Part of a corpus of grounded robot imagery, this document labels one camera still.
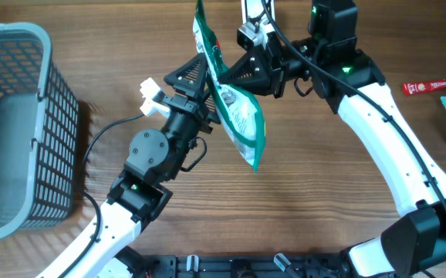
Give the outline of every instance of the green indicator light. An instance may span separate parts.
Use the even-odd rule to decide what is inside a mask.
[[[341,69],[344,73],[349,73],[352,70],[351,66],[345,66]]]

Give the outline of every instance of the black metal base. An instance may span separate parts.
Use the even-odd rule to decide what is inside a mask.
[[[198,265],[187,257],[141,256],[130,247],[116,258],[129,266],[138,278],[291,278],[274,263],[274,256],[199,257]],[[353,277],[347,266],[342,266],[339,253],[287,256],[292,268],[302,278]],[[377,278],[394,278],[385,274]]]

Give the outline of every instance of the robotic hand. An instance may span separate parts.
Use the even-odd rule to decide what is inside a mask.
[[[221,267],[221,261],[206,259],[208,271],[199,273],[199,259],[189,256],[169,259],[171,263],[163,265],[165,272],[155,276],[210,277],[216,275],[210,272],[211,265],[218,277],[231,278],[393,277],[410,276],[446,261],[446,174],[401,116],[381,71],[356,49],[357,9],[353,1],[313,0],[311,37],[295,42],[290,42],[274,22],[272,0],[268,4],[265,0],[242,0],[242,14],[244,24],[237,41],[247,52],[220,76],[220,83],[279,98],[287,81],[312,78],[319,97],[352,127],[370,152],[401,219],[380,237],[338,254],[293,259],[278,254],[270,263],[282,273],[254,271],[252,259],[223,259]],[[190,171],[201,160],[182,167],[198,132],[211,133],[209,124],[219,123],[213,106],[206,104],[207,70],[204,55],[198,55],[166,76],[165,82],[179,93],[174,97],[165,96],[152,80],[142,84],[141,92],[147,100],[141,110],[146,115],[161,112],[167,117],[166,124],[160,131],[136,135],[124,171],[101,205],[98,220],[94,219],[38,277],[56,277],[59,273],[61,277],[132,277],[152,270],[140,263],[148,259],[142,260],[124,247],[159,216],[170,199],[171,192],[160,183],[176,178],[180,170]]]

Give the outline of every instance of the green snack package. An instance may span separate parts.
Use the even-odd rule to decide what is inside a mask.
[[[193,32],[198,53],[204,53],[208,60],[211,75],[208,86],[218,116],[231,141],[256,172],[266,144],[264,116],[252,93],[218,82],[219,76],[228,70],[228,67],[221,59],[216,35],[206,23],[202,0],[198,0],[195,9]]]

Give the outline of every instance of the white plastic part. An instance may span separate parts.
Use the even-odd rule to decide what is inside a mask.
[[[101,207],[101,228],[98,238],[89,252],[66,277],[95,277],[101,269],[127,244],[140,235],[140,222],[130,219],[132,213],[117,203],[104,202]],[[63,251],[46,270],[36,278],[53,278],[60,275],[84,250],[96,228],[96,218]]]
[[[143,95],[144,101],[143,105],[140,107],[140,110],[143,111],[144,115],[151,116],[154,112],[158,111],[161,115],[168,118],[170,116],[170,108],[164,106],[163,104],[159,104],[153,100],[153,98],[162,93],[161,88],[154,82],[154,80],[150,77],[143,81],[140,84],[140,92]]]
[[[271,15],[272,18],[275,18],[275,1],[274,0],[265,0],[267,3],[271,2]],[[264,11],[262,8],[261,0],[242,0],[242,21],[243,23],[247,22],[247,18],[254,18],[261,14]]]
[[[446,198],[446,174],[436,165],[408,127],[393,101],[389,86],[373,83],[359,90],[393,116],[437,179],[438,187]],[[412,151],[393,125],[385,123],[383,116],[374,107],[358,95],[345,96],[338,114],[353,129],[376,162],[391,190],[400,216],[416,210],[416,204],[420,200],[425,200],[428,204],[439,201],[434,190],[424,183],[427,179]]]
[[[361,277],[393,272],[394,269],[384,255],[380,238],[371,239],[350,250],[353,267]]]
[[[132,278],[128,267],[117,258],[111,259],[98,273],[96,278]]]

